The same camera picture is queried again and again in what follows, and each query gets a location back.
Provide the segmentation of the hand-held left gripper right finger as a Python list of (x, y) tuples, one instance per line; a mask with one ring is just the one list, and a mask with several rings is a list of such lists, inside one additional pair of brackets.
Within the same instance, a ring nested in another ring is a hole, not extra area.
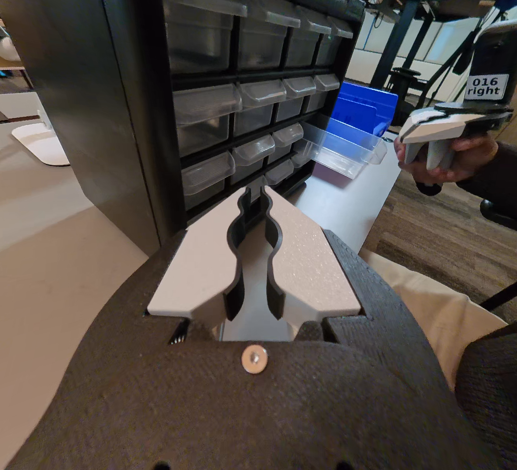
[(324, 231), (269, 186), (261, 189), (269, 311), (287, 323), (356, 316), (361, 305)]

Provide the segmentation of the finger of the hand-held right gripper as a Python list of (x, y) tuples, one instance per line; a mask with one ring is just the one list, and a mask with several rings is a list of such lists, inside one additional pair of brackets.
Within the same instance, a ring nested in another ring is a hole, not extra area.
[(469, 116), (411, 116), (399, 133), (403, 144), (426, 143), (459, 137)]
[(441, 119), (447, 114), (439, 109), (416, 109), (409, 115), (409, 123), (424, 123), (429, 120)]

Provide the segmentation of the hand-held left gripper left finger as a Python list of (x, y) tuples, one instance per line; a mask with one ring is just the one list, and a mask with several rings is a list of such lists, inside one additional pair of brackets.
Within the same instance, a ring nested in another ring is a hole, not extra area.
[(223, 322), (244, 301), (238, 247), (246, 235), (248, 189), (241, 188), (189, 226), (147, 311), (153, 316)]

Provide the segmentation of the clear plastic drawer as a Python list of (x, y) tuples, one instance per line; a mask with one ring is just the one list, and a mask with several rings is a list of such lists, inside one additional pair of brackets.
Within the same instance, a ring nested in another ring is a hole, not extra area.
[(349, 179), (355, 179), (366, 165), (379, 165), (387, 154), (385, 141), (378, 136), (330, 118), (326, 129), (301, 121), (303, 137), (294, 151)]

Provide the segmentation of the black drawer cabinet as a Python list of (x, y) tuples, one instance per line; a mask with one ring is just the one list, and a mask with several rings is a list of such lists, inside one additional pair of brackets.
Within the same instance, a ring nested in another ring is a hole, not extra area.
[(162, 0), (1, 0), (1, 19), (94, 206), (146, 254), (205, 212), (184, 205)]

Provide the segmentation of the person's right forearm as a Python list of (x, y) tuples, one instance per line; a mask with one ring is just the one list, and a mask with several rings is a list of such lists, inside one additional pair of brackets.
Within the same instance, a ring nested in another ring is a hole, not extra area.
[(494, 204), (504, 215), (516, 219), (516, 147), (496, 142), (494, 158), (474, 176), (457, 182), (468, 193)]

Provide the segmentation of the grey desk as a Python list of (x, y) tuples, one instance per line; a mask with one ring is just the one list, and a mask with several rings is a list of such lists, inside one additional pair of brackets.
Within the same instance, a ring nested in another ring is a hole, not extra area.
[[(100, 308), (147, 256), (84, 196), (70, 167), (38, 161), (1, 122), (1, 420), (40, 416)], [(317, 165), (290, 198), (356, 252), (399, 174), (390, 139), (355, 180)], [(225, 340), (287, 340), (283, 320), (246, 290)]]

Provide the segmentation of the person's right hand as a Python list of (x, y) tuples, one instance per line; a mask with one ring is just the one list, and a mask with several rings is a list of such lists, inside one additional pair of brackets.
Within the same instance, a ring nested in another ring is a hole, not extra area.
[(399, 139), (394, 142), (399, 167), (409, 172), (415, 182), (426, 185), (456, 183), (471, 178), (494, 159), (499, 148), (491, 136), (457, 138), (453, 140), (450, 147), (455, 151), (455, 155), (449, 169), (428, 170), (425, 161), (404, 163), (406, 145), (402, 144)]

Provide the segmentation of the black office chair base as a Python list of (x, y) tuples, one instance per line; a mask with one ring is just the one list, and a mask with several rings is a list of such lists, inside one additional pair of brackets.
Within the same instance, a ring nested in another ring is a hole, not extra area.
[(397, 95), (398, 103), (405, 100), (408, 91), (415, 89), (423, 91), (427, 81), (420, 78), (421, 73), (410, 68), (394, 67), (389, 74), (387, 90)]

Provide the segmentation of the blue plastic bin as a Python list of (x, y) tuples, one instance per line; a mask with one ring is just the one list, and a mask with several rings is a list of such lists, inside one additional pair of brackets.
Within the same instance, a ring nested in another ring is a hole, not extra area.
[(390, 127), (398, 104), (397, 94), (344, 81), (331, 118), (376, 137)]

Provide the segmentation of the person's beige pants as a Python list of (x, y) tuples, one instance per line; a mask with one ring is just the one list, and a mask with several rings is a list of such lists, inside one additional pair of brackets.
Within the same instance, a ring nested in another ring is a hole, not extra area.
[(362, 248), (359, 256), (397, 293), (423, 330), (449, 388), (467, 346), (508, 324), (465, 294)]

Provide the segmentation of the set of clear cabinet drawers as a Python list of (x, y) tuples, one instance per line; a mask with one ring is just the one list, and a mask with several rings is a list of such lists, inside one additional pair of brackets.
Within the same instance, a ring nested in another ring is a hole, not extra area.
[(162, 0), (188, 218), (231, 190), (290, 191), (303, 122), (332, 112), (360, 0)]

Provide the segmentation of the white stand base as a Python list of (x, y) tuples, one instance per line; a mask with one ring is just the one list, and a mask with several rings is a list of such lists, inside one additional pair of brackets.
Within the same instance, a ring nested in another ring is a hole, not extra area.
[(19, 126), (11, 135), (40, 162), (52, 167), (70, 166), (68, 157), (43, 109), (38, 110), (39, 121)]

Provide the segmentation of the person's dark top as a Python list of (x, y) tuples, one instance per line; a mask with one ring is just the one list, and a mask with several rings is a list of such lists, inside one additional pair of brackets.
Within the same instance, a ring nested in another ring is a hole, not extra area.
[(456, 400), (481, 439), (516, 469), (516, 323), (465, 349), (456, 373)]

